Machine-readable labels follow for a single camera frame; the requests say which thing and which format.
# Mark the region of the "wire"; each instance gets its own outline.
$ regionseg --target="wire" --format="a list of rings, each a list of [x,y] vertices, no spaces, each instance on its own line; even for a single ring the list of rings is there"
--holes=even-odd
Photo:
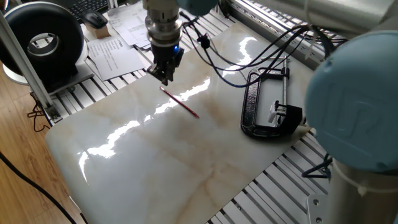
[[[317,170],[320,170],[322,168],[327,169],[327,167],[331,164],[332,161],[333,161],[332,158],[323,161],[321,164],[316,165],[315,167],[312,167],[311,169],[303,172],[302,177],[303,178],[324,178],[324,179],[329,179],[328,175],[318,175],[318,174],[311,174],[311,173],[315,172]]]
[[[276,43],[276,41],[278,41],[278,40],[280,40],[280,39],[282,38],[282,37],[279,37],[276,41],[274,41],[273,43],[271,43],[261,54],[259,54],[259,56],[257,56],[257,58],[255,58],[255,59],[251,62],[252,65],[253,65],[253,66],[259,65],[260,63],[265,62],[266,60],[269,60],[269,59],[270,59],[273,55],[275,55],[277,52],[279,52],[279,53],[278,53],[278,55],[276,56],[276,58],[279,58],[279,57],[282,55],[283,51],[289,46],[289,44],[291,43],[291,41],[293,41],[293,40],[294,40],[296,37],[298,37],[300,34],[303,34],[304,32],[309,31],[309,30],[310,30],[310,29],[309,29],[308,26],[300,26],[300,29],[299,29],[296,33],[294,33],[294,35],[293,35],[281,48],[277,49],[275,52],[273,52],[272,54],[270,54],[268,57],[264,58],[264,59],[261,60],[260,62],[258,62],[258,63],[253,63],[253,62],[256,61],[257,58],[259,58],[266,50],[270,49],[270,48],[274,45],[274,43]],[[256,83],[256,82],[258,82],[259,80],[263,79],[263,78],[267,75],[266,73],[269,72],[270,70],[272,70],[272,66],[276,63],[276,60],[277,60],[277,59],[273,60],[273,61],[270,63],[270,65],[265,69],[265,71],[264,71],[262,74],[260,74],[259,77],[257,77],[257,78],[256,78],[255,80],[253,80],[252,82],[247,83],[247,84],[244,84],[244,85],[237,85],[237,84],[234,84],[234,83],[231,83],[231,82],[227,81],[227,80],[219,73],[219,71],[218,71],[219,68],[216,67],[216,66],[214,65],[214,63],[213,63],[212,59],[210,58],[210,56],[209,56],[207,50],[204,49],[204,50],[205,50],[205,53],[206,53],[206,56],[207,56],[207,58],[208,58],[208,60],[209,60],[209,62],[207,62],[207,61],[203,58],[203,56],[199,53],[198,49],[196,48],[195,44],[193,43],[193,40],[192,40],[192,37],[190,36],[190,34],[188,33],[187,35],[188,35],[188,37],[190,38],[190,40],[191,40],[191,42],[192,42],[192,44],[193,44],[193,46],[194,46],[194,48],[195,48],[197,54],[200,56],[200,58],[201,58],[204,62],[206,62],[207,64],[210,64],[210,65],[213,67],[213,69],[215,70],[215,72],[217,73],[217,75],[218,75],[224,82],[226,82],[227,84],[229,84],[229,85],[231,85],[231,86],[233,86],[233,87],[236,87],[236,88],[245,88],[245,87],[250,86],[250,85],[252,85],[253,83]]]
[[[221,55],[218,53],[218,51],[217,51],[216,48],[213,49],[213,48],[211,47],[211,41],[209,40],[208,36],[207,36],[206,34],[205,34],[205,35],[202,35],[202,34],[198,31],[198,32],[197,32],[197,34],[198,34],[198,40],[197,40],[197,41],[200,42],[200,44],[201,44],[203,50],[205,51],[205,55],[206,55],[206,57],[207,57],[207,59],[208,59],[208,61],[207,61],[207,60],[205,60],[205,59],[203,58],[202,54],[199,53],[199,51],[198,51],[198,49],[197,49],[195,43],[193,42],[192,36],[190,35],[190,33],[189,33],[188,30],[187,30],[187,27],[191,27],[192,29],[197,30],[196,27],[195,27],[195,24],[194,24],[190,19],[188,19],[188,21],[189,21],[189,22],[185,23],[184,26],[183,26],[182,28],[183,28],[183,31],[185,31],[185,33],[188,35],[188,37],[189,37],[189,39],[190,39],[190,41],[191,41],[193,47],[195,48],[195,51],[196,51],[197,54],[199,55],[199,57],[200,57],[205,63],[207,63],[208,65],[212,66],[213,69],[215,70],[216,74],[217,74],[225,83],[227,83],[227,84],[229,84],[229,85],[231,85],[231,86],[233,86],[233,87],[236,87],[236,88],[245,88],[245,87],[247,87],[247,86],[252,85],[253,83],[256,83],[256,82],[258,82],[258,81],[260,81],[260,80],[263,80],[263,79],[267,76],[267,73],[268,73],[269,71],[275,69],[275,67],[278,66],[278,65],[276,65],[275,67],[272,67],[272,66],[276,63],[276,61],[280,58],[280,56],[282,55],[282,53],[286,50],[286,48],[290,45],[290,43],[291,43],[296,37],[298,37],[298,36],[300,36],[300,35],[302,35],[302,34],[304,34],[304,33],[307,33],[307,32],[310,31],[310,30],[312,30],[314,33],[316,33],[316,35],[318,35],[319,38],[320,38],[320,40],[322,41],[323,48],[325,49],[325,58],[327,58],[327,57],[335,50],[335,46],[334,46],[333,43],[330,41],[330,39],[329,39],[323,32],[321,32],[317,27],[315,27],[315,26],[297,26],[297,27],[293,27],[293,28],[287,30],[286,32],[284,32],[280,37],[278,37],[275,41],[273,41],[273,43],[271,43],[270,45],[268,45],[268,46],[266,47],[266,49],[264,49],[264,50],[263,50],[254,60],[252,60],[250,63],[248,63],[247,65],[239,65],[239,64],[233,63],[233,62],[229,61],[228,59],[224,58],[223,56],[221,56]],[[276,51],[274,51],[273,53],[271,53],[270,55],[268,55],[266,58],[263,58],[262,60],[260,60],[260,61],[258,61],[258,62],[255,62],[255,61],[257,61],[257,60],[261,57],[261,55],[263,55],[265,52],[267,52],[267,51],[268,51],[273,45],[275,45],[280,39],[282,39],[284,36],[286,36],[289,32],[295,31],[295,30],[297,30],[297,29],[298,29],[298,31],[297,31],[297,32],[294,32],[294,34],[293,34],[281,47],[279,47]],[[298,43],[298,45],[296,46],[296,48],[294,48],[294,50],[289,54],[289,56],[297,49],[297,47],[300,45],[301,41]],[[241,68],[238,68],[238,69],[235,69],[235,70],[228,70],[228,69],[224,69],[224,68],[217,67],[217,66],[214,64],[213,60],[211,59],[209,53],[207,52],[207,48],[210,48],[212,51],[214,51],[214,53],[215,53],[217,56],[219,56],[219,58],[223,59],[225,62],[227,62],[227,63],[229,63],[229,64],[234,64],[234,65],[240,66]],[[219,70],[221,70],[221,71],[237,72],[237,71],[241,71],[241,70],[243,70],[243,69],[245,69],[245,68],[248,68],[248,67],[254,67],[254,66],[260,65],[261,63],[265,62],[266,60],[269,60],[269,59],[270,59],[273,55],[275,55],[276,53],[277,53],[277,56],[276,56],[275,59],[269,64],[269,66],[268,66],[267,68],[265,68],[264,72],[262,72],[255,80],[251,81],[250,83],[246,83],[246,84],[244,84],[244,85],[237,85],[237,84],[234,84],[234,83],[231,83],[231,82],[227,81],[227,80],[219,73]]]
[[[35,106],[32,109],[32,112],[27,114],[28,118],[33,118],[33,130],[35,132],[41,132],[45,128],[50,129],[50,127],[48,127],[47,125],[43,125],[43,128],[40,130],[36,129],[36,118],[39,116],[45,116],[45,118],[47,119],[47,122],[49,123],[50,126],[51,126],[51,122],[49,121],[48,117],[46,117],[46,115],[43,113],[43,107],[42,107],[40,101],[38,101],[34,98],[33,93],[30,93],[30,95],[31,95],[31,97],[33,97],[33,100],[36,102]]]
[[[69,215],[69,213],[55,200],[47,191],[45,191],[41,186],[37,185],[35,182],[30,180],[27,176],[21,173],[4,155],[0,152],[0,159],[12,170],[18,177],[22,180],[30,184],[32,187],[36,188],[40,193],[44,194],[62,213],[63,215],[70,221],[72,224],[76,224],[74,219]]]
[[[297,46],[291,51],[291,53],[289,53],[286,58],[282,59],[277,65],[274,66],[274,68],[278,67],[282,62],[284,62],[285,60],[287,60],[300,46],[300,44],[303,42],[304,39],[301,39],[300,42],[297,44]]]
[[[248,67],[255,67],[255,66],[258,66],[258,65],[260,65],[261,63],[265,62],[266,60],[269,60],[269,58],[264,58],[264,59],[260,60],[259,62],[255,63],[256,60],[258,60],[263,54],[265,54],[265,53],[266,53],[273,45],[275,45],[280,39],[282,39],[283,37],[285,37],[288,33],[292,32],[293,30],[297,30],[297,29],[308,29],[308,26],[297,26],[297,27],[293,27],[293,28],[287,30],[286,32],[284,32],[283,34],[281,34],[275,41],[273,41],[268,47],[266,47],[265,50],[263,50],[255,59],[253,59],[253,61],[251,61],[251,62],[248,63],[247,65],[238,65],[238,64],[235,64],[235,65],[241,66],[241,68],[238,68],[238,69],[235,69],[235,70],[228,70],[228,69],[224,69],[224,68],[220,68],[220,67],[216,67],[216,68],[219,69],[219,70],[222,70],[222,71],[237,72],[237,71],[243,70],[243,69],[248,68]],[[201,54],[200,54],[199,51],[197,50],[195,44],[193,43],[192,36],[191,36],[191,35],[189,34],[189,32],[187,31],[186,26],[183,26],[183,30],[185,31],[185,33],[186,33],[186,34],[188,35],[188,37],[190,38],[190,41],[191,41],[192,45],[194,46],[195,50],[197,51],[197,53],[199,54],[199,56],[202,58],[202,60],[203,60],[204,62],[206,62],[208,65],[210,65],[209,62],[207,62],[206,60],[203,59],[203,57],[201,56]],[[279,50],[280,50],[280,49],[278,49],[278,50],[276,50],[275,52],[273,52],[269,57],[272,57],[272,56],[273,56],[274,54],[276,54],[276,52],[278,52]],[[225,59],[225,58],[224,58],[223,56],[221,56],[220,54],[217,54],[217,56],[219,56],[221,59],[223,59],[224,61],[226,61],[226,62],[228,62],[228,63],[233,63],[233,62],[230,62],[229,60]]]
[[[36,105],[35,105],[35,106],[33,107],[33,109],[32,109],[32,112],[30,112],[30,113],[27,114],[27,117],[28,117],[28,118],[33,118],[33,130],[34,130],[35,132],[41,132],[41,131],[43,131],[45,128],[50,129],[50,127],[48,127],[47,125],[43,125],[43,128],[42,128],[42,129],[36,130],[36,118],[39,117],[39,116],[44,116],[43,112],[40,111],[40,110],[38,110],[38,108],[39,108],[39,105],[38,105],[38,103],[36,103]]]

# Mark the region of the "red pencil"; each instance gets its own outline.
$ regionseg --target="red pencil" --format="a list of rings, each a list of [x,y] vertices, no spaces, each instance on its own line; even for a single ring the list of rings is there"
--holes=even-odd
[[[193,110],[191,110],[189,107],[187,107],[185,104],[183,104],[181,101],[179,101],[178,99],[176,99],[176,97],[174,97],[171,93],[169,93],[167,90],[165,90],[163,87],[160,87],[161,90],[163,90],[163,92],[165,92],[169,97],[171,97],[171,99],[173,99],[174,101],[176,101],[177,103],[179,103],[181,106],[183,106],[185,109],[187,109],[192,115],[194,115],[195,117],[199,118],[199,115],[197,115],[195,112],[193,112]]]

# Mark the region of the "white marble surface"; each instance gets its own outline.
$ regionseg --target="white marble surface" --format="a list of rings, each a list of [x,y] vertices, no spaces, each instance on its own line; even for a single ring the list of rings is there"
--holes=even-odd
[[[242,63],[269,44],[240,24],[214,42],[222,55]],[[288,102],[302,106],[312,71],[295,60],[290,68]],[[245,82],[237,72],[223,75]],[[272,141],[245,136],[239,127],[244,89],[223,83],[194,50],[184,55],[174,77],[166,89],[200,119],[147,75],[46,135],[90,224],[204,224],[306,132]]]

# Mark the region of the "computer mouse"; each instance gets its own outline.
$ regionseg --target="computer mouse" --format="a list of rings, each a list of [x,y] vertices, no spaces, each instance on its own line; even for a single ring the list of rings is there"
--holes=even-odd
[[[99,12],[87,10],[81,15],[81,20],[95,29],[100,29],[108,23],[108,20]]]

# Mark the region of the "wooden floor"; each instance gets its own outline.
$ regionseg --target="wooden floor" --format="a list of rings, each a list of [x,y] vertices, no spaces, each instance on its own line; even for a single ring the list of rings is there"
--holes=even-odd
[[[61,202],[78,223],[84,223],[44,143],[48,129],[35,133],[33,118],[27,117],[34,105],[29,88],[8,80],[0,68],[0,151],[22,173]],[[45,118],[39,117],[37,126],[41,128],[44,124],[48,125]],[[69,222],[47,198],[0,162],[0,224],[9,223]]]

